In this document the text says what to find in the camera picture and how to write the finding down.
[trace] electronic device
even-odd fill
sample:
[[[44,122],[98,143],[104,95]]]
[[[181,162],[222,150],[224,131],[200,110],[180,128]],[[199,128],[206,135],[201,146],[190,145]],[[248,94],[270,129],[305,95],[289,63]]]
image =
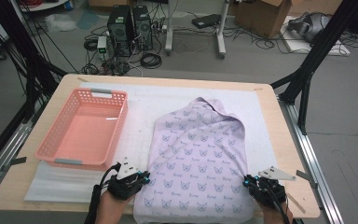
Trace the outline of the electronic device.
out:
[[[105,181],[106,176],[112,170],[115,170],[117,174],[111,175],[110,180]],[[149,177],[149,172],[139,171],[139,169],[133,166],[130,161],[127,161],[127,158],[124,158],[124,162],[122,164],[118,162],[116,165],[111,166],[104,173],[101,183],[99,185],[94,185],[85,224],[95,223],[103,188],[107,187],[107,190],[116,199],[126,201],[132,195],[139,192],[144,185],[150,182]]]
[[[151,20],[146,6],[138,6],[132,9],[133,23],[135,26],[135,38],[139,50],[153,48]]]
[[[109,52],[107,46],[107,37],[106,36],[98,36],[98,44],[97,50],[102,61],[109,60]]]
[[[192,23],[197,26],[197,28],[202,29],[208,26],[213,26],[213,25],[217,25],[217,23],[220,22],[220,15],[217,14],[212,14],[209,16],[204,16],[204,17],[200,17],[200,18],[196,18],[194,20],[192,20]]]
[[[287,30],[296,31],[299,35],[302,35],[307,42],[314,43],[329,21],[330,18],[323,13],[305,12],[301,17],[290,20]]]
[[[113,6],[107,22],[107,29],[112,40],[115,56],[131,56],[131,42],[134,33],[130,6]]]

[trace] gray floor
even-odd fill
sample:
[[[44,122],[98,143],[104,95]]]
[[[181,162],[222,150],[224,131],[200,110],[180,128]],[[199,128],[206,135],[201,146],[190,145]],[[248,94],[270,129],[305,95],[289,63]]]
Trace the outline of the gray floor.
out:
[[[78,21],[82,13],[77,9],[68,14]],[[181,18],[179,22],[191,26],[190,19]],[[51,37],[79,69],[85,62],[83,37],[105,23],[106,19],[99,19],[89,30],[76,29],[51,34]],[[228,37],[225,41],[227,56],[220,60],[214,36],[175,33],[172,55],[167,57],[162,51],[162,66],[156,70],[141,68],[143,76],[272,83],[296,71],[306,57],[283,54],[277,48],[260,49],[248,35],[235,40]],[[310,89],[307,130],[344,222],[355,223],[358,222],[358,48],[348,49],[349,57],[328,56],[317,70]],[[73,71],[51,44],[48,51],[53,63]],[[128,75],[139,77],[141,73],[132,69]],[[0,132],[23,102],[21,85],[11,61],[0,61]],[[0,211],[0,223],[80,223],[85,215]],[[305,221],[327,223],[324,216]],[[131,218],[127,217],[124,222],[131,222]]]

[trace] lavender cloth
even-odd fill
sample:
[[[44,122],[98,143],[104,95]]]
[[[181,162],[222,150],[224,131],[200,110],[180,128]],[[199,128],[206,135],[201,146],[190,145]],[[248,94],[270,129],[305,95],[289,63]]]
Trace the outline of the lavender cloth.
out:
[[[161,117],[149,153],[150,183],[136,195],[138,223],[242,223],[254,203],[247,174],[245,130],[218,100],[197,98]]]

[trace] black cable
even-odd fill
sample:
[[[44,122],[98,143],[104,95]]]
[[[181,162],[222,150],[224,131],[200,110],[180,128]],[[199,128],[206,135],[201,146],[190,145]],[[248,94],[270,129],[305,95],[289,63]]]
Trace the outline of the black cable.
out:
[[[146,53],[141,58],[141,66],[147,69],[156,69],[162,65],[161,57],[154,53]]]
[[[18,75],[21,74],[27,79],[25,119],[29,119],[34,113],[36,99],[41,94],[52,94],[57,88],[58,82],[50,73],[49,62],[40,55],[10,1],[0,1],[0,24],[13,41],[18,55],[14,50],[11,52],[6,41],[3,41],[3,46],[18,70]]]
[[[106,176],[115,169],[116,166],[111,166],[107,171],[103,174],[103,178],[101,179],[100,185],[94,185],[91,195],[91,201],[89,203],[89,212],[87,213],[85,224],[94,224],[97,218],[98,206],[101,200],[101,193],[103,189],[104,180]]]
[[[179,29],[173,29],[173,30],[175,32],[190,31],[190,32],[193,32],[193,33],[207,34],[207,35],[214,35],[216,33],[216,27],[214,27],[212,31],[199,31],[199,30],[194,30],[194,29],[187,28],[187,27],[180,27]]]
[[[103,29],[103,28],[104,28],[104,30],[103,30],[100,34],[96,34],[96,33],[95,33],[95,31],[100,30],[100,29]],[[93,38],[98,38],[99,36],[107,36],[107,35],[104,35],[104,34],[103,34],[103,33],[105,33],[106,31],[107,31],[106,25],[100,26],[100,27],[98,27],[98,28],[95,28],[95,29],[93,29],[93,30],[91,31],[91,34],[90,34],[90,35],[86,35],[86,36],[84,37],[84,40],[93,39]]]
[[[339,41],[344,45],[351,48],[358,48],[358,34],[350,31],[345,31]]]
[[[84,49],[89,51],[95,51],[98,47],[98,39],[88,39],[83,44]]]
[[[175,5],[175,8],[173,9],[173,12],[176,11],[176,8],[178,7],[178,2],[179,2],[179,0],[176,0],[176,5]],[[170,15],[170,17],[168,18],[168,20],[172,19],[173,12],[171,13],[171,15]]]
[[[234,36],[237,32],[240,31],[240,27],[237,28],[233,28],[233,29],[229,29],[230,31],[227,32],[227,29],[225,29],[225,31],[223,32],[223,36],[224,37],[232,37]]]
[[[28,7],[25,8],[27,13],[31,15],[31,11]],[[57,44],[52,40],[52,38],[50,37],[50,35],[48,34],[48,32],[46,32],[46,30],[42,27],[42,25],[40,25],[39,21],[35,20],[32,16],[30,17],[31,20],[33,21],[33,24],[35,26],[35,29],[36,29],[36,32],[38,33],[39,37],[40,37],[40,34],[39,34],[39,30],[41,30],[47,37],[48,39],[51,41],[51,43],[54,45],[54,47],[60,52],[60,54],[62,55],[62,57],[71,65],[71,67],[75,70],[76,73],[77,72],[77,69],[75,69],[75,67],[72,65],[72,63],[69,61],[69,59],[65,56],[65,54],[62,52],[62,50],[57,46]]]
[[[12,62],[14,63],[14,66],[16,67],[16,70],[17,70],[17,75],[18,75],[19,80],[20,80],[20,84],[21,84],[22,90],[24,91],[24,93],[26,93],[24,84],[23,84],[22,79],[21,79],[21,74],[22,74],[24,77],[26,77],[26,75],[24,75],[23,68],[17,63],[17,61],[16,61],[16,59],[15,59],[15,56],[12,55],[12,52],[8,49],[8,45],[7,45],[6,41],[2,38],[1,35],[0,35],[0,44],[1,44],[1,46],[4,47],[4,49],[7,50],[7,55],[10,57],[10,59],[11,59]]]
[[[98,67],[91,63],[92,59],[94,59],[95,54],[97,53],[97,51],[95,50],[95,52],[92,54],[92,57],[90,58],[89,55],[89,51],[87,50],[87,54],[86,54],[86,65],[84,65],[81,68],[81,72],[82,74],[85,75],[98,75],[100,73],[100,71],[98,70]]]
[[[281,214],[282,214],[284,223],[285,223],[285,224],[290,224],[289,217],[284,213],[284,211],[283,211],[283,209],[282,209],[282,206],[281,206],[281,203],[279,202],[277,196],[276,196],[275,193],[273,192],[273,190],[272,190],[271,185],[270,185],[269,182],[268,182],[268,184],[267,184],[267,189],[268,189],[268,194],[271,196],[271,198],[274,200],[275,204],[278,206],[278,209],[279,209],[279,211],[280,211]]]
[[[276,38],[266,39],[264,37],[261,37],[261,36],[257,35],[255,32],[253,32],[251,30],[248,30],[248,29],[245,29],[245,28],[239,28],[238,30],[235,30],[235,32],[233,32],[233,34],[231,34],[230,36],[234,35],[234,39],[236,39],[238,36],[240,36],[242,34],[247,34],[248,36],[251,37],[252,43],[255,43],[255,45],[258,48],[261,48],[261,49],[274,49],[275,47],[277,47],[278,51],[280,53],[283,53],[283,54],[290,54],[290,53],[295,53],[295,52],[298,52],[298,51],[310,52],[308,49],[296,49],[296,50],[283,51],[281,49],[280,44],[279,44],[278,41],[303,40],[303,39],[285,39],[285,38],[283,38],[283,35],[286,32],[287,32],[287,29]]]
[[[28,5],[24,5],[23,8],[25,8],[27,12],[30,12],[30,9],[29,9],[29,6],[28,6]],[[50,58],[48,57],[48,52],[46,51],[46,48],[45,48],[45,44],[43,43],[42,37],[41,37],[40,34],[39,34],[39,29],[37,28],[37,26],[36,26],[36,24],[35,24],[35,22],[34,22],[34,19],[33,19],[31,13],[29,13],[29,17],[31,18],[31,21],[33,22],[34,27],[36,28],[35,30],[36,30],[36,32],[37,32],[37,35],[39,36],[40,43],[41,43],[41,45],[42,45],[44,51],[43,51],[42,48],[40,47],[39,42],[37,41],[37,39],[36,39],[36,37],[34,36],[34,34],[32,34],[31,36],[34,38],[34,42],[36,43],[37,47],[39,48],[39,52],[41,52],[42,55],[43,55],[43,57],[46,58],[46,59],[50,62]],[[26,25],[27,25],[28,29],[31,30],[31,27],[30,27],[30,25],[28,24],[28,22],[26,22]]]
[[[194,12],[187,11],[186,13],[192,14],[192,15],[195,16],[196,18],[199,18],[199,16],[197,16],[196,13],[194,13]]]
[[[157,42],[158,42],[158,44],[159,44],[159,49],[156,50],[156,49],[153,47],[153,50],[155,50],[156,53],[159,54],[159,53],[161,52],[161,49],[162,49],[162,44],[161,44],[161,42],[159,41],[159,39],[158,39],[155,35],[153,35],[152,37],[155,37],[155,39],[157,40]]]
[[[152,18],[152,21],[155,20],[156,15],[157,15],[157,13],[158,13],[158,6],[159,6],[159,3],[157,3],[157,6],[154,7],[154,8],[150,11],[150,13],[153,12],[153,11],[155,11],[155,12],[154,12],[154,15],[153,15],[153,18]]]
[[[167,17],[167,15],[165,15],[164,8],[162,8],[162,4],[161,4],[161,3],[159,4],[159,7],[161,8],[162,14],[164,14],[164,19],[165,19],[165,18]]]

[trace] desktop computer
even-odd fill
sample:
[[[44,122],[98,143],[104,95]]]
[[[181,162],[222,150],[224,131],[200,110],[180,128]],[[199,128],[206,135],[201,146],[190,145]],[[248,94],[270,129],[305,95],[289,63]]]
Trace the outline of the desktop computer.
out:
[[[131,8],[125,5],[113,6],[107,22],[107,29],[115,56],[131,56],[131,42],[134,39]]]
[[[132,9],[135,37],[138,50],[153,48],[151,20],[146,6],[138,6]]]

